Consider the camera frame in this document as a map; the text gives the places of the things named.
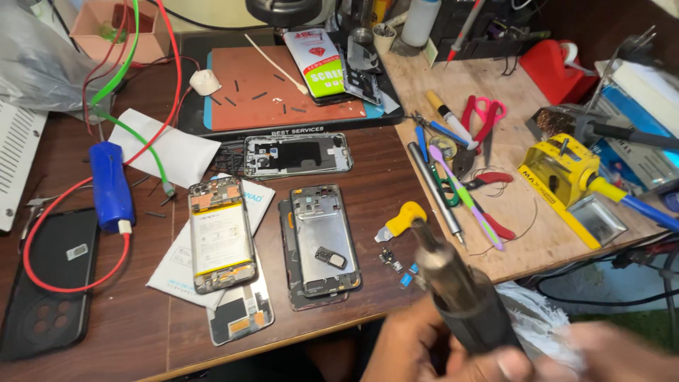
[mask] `hand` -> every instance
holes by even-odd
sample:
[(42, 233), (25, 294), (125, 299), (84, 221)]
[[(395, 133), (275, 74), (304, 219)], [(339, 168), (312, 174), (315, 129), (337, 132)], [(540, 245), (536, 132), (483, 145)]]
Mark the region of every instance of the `hand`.
[(571, 325), (567, 338), (585, 355), (586, 381), (679, 381), (679, 358), (652, 351), (630, 333), (610, 324)]
[(446, 375), (439, 378), (429, 350), (439, 335), (447, 333), (429, 296), (390, 314), (361, 381), (518, 382), (527, 380), (532, 373), (530, 361), (518, 349), (498, 349), (468, 360), (460, 343), (452, 338)]

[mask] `pink container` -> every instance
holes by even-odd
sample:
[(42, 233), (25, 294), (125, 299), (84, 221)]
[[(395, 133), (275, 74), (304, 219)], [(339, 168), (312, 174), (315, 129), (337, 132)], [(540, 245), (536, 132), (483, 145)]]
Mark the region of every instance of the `pink container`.
[[(71, 37), (95, 61), (103, 60), (111, 47), (110, 42), (99, 36), (99, 29), (105, 22), (111, 23), (113, 6), (116, 3), (123, 3), (123, 1), (92, 0), (84, 2), (71, 29)], [(128, 6), (132, 7), (131, 1), (128, 1)], [(139, 41), (132, 60), (136, 63), (145, 64), (167, 56), (170, 49), (170, 34), (158, 7), (148, 1), (139, 1), (139, 14), (145, 14), (153, 19), (153, 30), (150, 33), (139, 33)], [(130, 34), (123, 60), (132, 48), (133, 36), (133, 34)], [(123, 44), (116, 44), (107, 62), (114, 63), (120, 55), (122, 47)]]

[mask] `silicone repair mat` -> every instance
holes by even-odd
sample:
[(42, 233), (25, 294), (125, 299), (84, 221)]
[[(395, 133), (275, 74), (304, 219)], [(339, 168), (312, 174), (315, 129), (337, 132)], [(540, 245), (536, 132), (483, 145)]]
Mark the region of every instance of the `silicone repair mat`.
[[(304, 83), (287, 47), (262, 46), (261, 49), (295, 81)], [(210, 55), (211, 69), (222, 85), (213, 93), (221, 105), (206, 97), (212, 118), (210, 126), (205, 125), (213, 131), (366, 118), (360, 100), (315, 106), (310, 97), (300, 93), (292, 81), (254, 48), (215, 48)], [(265, 95), (253, 99), (264, 92)]]

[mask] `tape roll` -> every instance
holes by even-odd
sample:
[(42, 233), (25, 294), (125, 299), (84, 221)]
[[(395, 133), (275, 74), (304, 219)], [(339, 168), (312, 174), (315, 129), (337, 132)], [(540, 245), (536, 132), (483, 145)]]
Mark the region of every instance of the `tape roll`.
[(578, 57), (578, 46), (572, 42), (562, 42), (559, 46), (562, 49), (562, 56), (564, 56), (564, 65), (567, 67), (572, 67), (585, 72), (585, 75), (595, 75), (595, 73), (589, 69), (585, 69), (582, 66), (575, 63), (575, 59)]
[(200, 95), (208, 96), (221, 88), (217, 76), (210, 69), (195, 72), (189, 80), (191, 87)]

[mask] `glue bottle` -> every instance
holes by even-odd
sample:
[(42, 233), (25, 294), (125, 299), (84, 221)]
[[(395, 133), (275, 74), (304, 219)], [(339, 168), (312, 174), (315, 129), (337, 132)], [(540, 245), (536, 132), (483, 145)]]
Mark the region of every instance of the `glue bottle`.
[(403, 42), (414, 47), (424, 46), (439, 9), (441, 0), (413, 0), (401, 33)]

